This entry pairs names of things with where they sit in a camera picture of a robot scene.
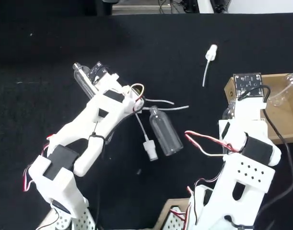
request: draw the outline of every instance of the metal plate with holes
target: metal plate with holes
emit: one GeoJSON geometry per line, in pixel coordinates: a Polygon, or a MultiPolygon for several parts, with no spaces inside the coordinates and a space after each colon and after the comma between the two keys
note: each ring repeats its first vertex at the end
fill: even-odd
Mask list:
{"type": "MultiPolygon", "coordinates": [[[[260,73],[238,73],[234,74],[234,84],[236,87],[236,95],[240,97],[245,91],[262,85],[260,73]]],[[[262,89],[250,92],[247,97],[263,96],[262,89]]]]}
{"type": "Polygon", "coordinates": [[[80,219],[73,219],[72,223],[72,230],[95,230],[95,222],[88,209],[85,210],[80,219]]]}
{"type": "Polygon", "coordinates": [[[83,215],[80,219],[72,219],[68,217],[68,214],[63,214],[63,212],[59,212],[59,218],[57,213],[54,210],[51,210],[50,213],[47,216],[47,219],[45,222],[42,223],[41,226],[44,226],[46,224],[49,224],[56,220],[58,220],[47,227],[42,228],[43,230],[95,230],[95,222],[89,212],[88,209],[85,210],[83,215]]]}
{"type": "MultiPolygon", "coordinates": [[[[176,212],[181,212],[179,207],[173,207],[172,210],[176,212]]],[[[164,225],[161,227],[161,230],[182,230],[184,226],[184,222],[173,213],[169,212],[168,216],[165,219],[164,225]]]]}

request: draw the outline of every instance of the glass vial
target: glass vial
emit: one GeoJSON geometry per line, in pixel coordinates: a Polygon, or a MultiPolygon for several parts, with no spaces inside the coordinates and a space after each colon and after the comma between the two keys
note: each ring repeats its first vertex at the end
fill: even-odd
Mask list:
{"type": "Polygon", "coordinates": [[[288,74],[284,79],[282,84],[286,86],[283,89],[279,88],[272,88],[272,95],[269,98],[269,101],[274,106],[282,105],[291,94],[293,94],[293,73],[288,74]]]}
{"type": "Polygon", "coordinates": [[[157,106],[152,106],[150,112],[150,123],[164,154],[170,156],[180,151],[183,148],[183,144],[168,116],[159,111],[157,106]]]}

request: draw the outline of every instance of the black cloth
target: black cloth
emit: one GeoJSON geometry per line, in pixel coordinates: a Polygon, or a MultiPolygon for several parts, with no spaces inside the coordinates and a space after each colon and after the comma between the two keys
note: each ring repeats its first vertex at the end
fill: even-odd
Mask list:
{"type": "MultiPolygon", "coordinates": [[[[232,74],[293,72],[293,14],[132,15],[0,24],[0,230],[34,229],[47,214],[49,205],[34,184],[22,192],[22,173],[46,136],[71,121],[88,101],[73,78],[72,64],[91,67],[97,61],[129,83],[143,83],[147,98],[190,105],[168,112],[184,144],[177,154],[163,156],[156,141],[159,159],[150,162],[132,117],[114,133],[105,157],[77,178],[94,217],[100,186],[99,221],[105,229],[152,227],[167,199],[188,197],[187,185],[219,171],[222,159],[204,156],[183,133],[189,129],[218,136],[217,121],[227,107],[223,88],[232,74]],[[202,88],[211,44],[218,45],[217,58],[202,88]]],[[[141,119],[155,139],[149,113],[141,119]]],[[[199,142],[207,151],[221,151],[212,142],[199,142]]],[[[275,169],[265,200],[291,183],[284,152],[275,169]]],[[[293,192],[265,212],[260,223],[275,219],[277,226],[291,228],[292,210],[293,192]]]]}

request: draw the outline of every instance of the brown box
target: brown box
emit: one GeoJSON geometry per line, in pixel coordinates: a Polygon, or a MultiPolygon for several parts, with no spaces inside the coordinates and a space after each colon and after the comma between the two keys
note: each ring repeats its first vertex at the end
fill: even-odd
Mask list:
{"type": "MultiPolygon", "coordinates": [[[[287,74],[269,74],[262,75],[262,83],[264,85],[270,86],[272,91],[279,92],[279,90],[284,89],[286,85],[287,74]]],[[[234,79],[230,78],[227,85],[224,88],[227,101],[230,102],[235,99],[235,87],[234,79]]],[[[281,106],[273,106],[270,102],[267,103],[266,109],[269,118],[274,123],[278,131],[286,139],[288,143],[293,142],[293,93],[288,100],[285,101],[281,106]]],[[[281,140],[275,134],[273,128],[268,124],[268,136],[273,141],[274,144],[281,144],[281,140]]]]}

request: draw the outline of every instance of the white robotic arm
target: white robotic arm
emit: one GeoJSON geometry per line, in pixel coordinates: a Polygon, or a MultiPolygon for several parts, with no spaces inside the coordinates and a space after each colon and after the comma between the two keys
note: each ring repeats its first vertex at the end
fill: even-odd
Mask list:
{"type": "Polygon", "coordinates": [[[234,76],[237,98],[231,119],[219,121],[220,140],[235,152],[223,156],[224,165],[213,189],[198,185],[190,199],[188,230],[253,229],[264,195],[268,192],[281,151],[268,138],[268,126],[260,117],[266,108],[262,89],[240,96],[261,85],[260,74],[234,76]],[[237,184],[244,187],[235,200],[237,184]]]}
{"type": "Polygon", "coordinates": [[[47,158],[38,156],[29,174],[48,203],[78,219],[89,204],[77,188],[74,175],[88,172],[116,126],[138,112],[144,101],[136,90],[120,85],[118,75],[110,75],[100,63],[91,70],[78,63],[73,67],[75,79],[90,101],[73,121],[49,137],[47,158]],[[81,138],[88,140],[81,155],[66,147],[81,138]]]}

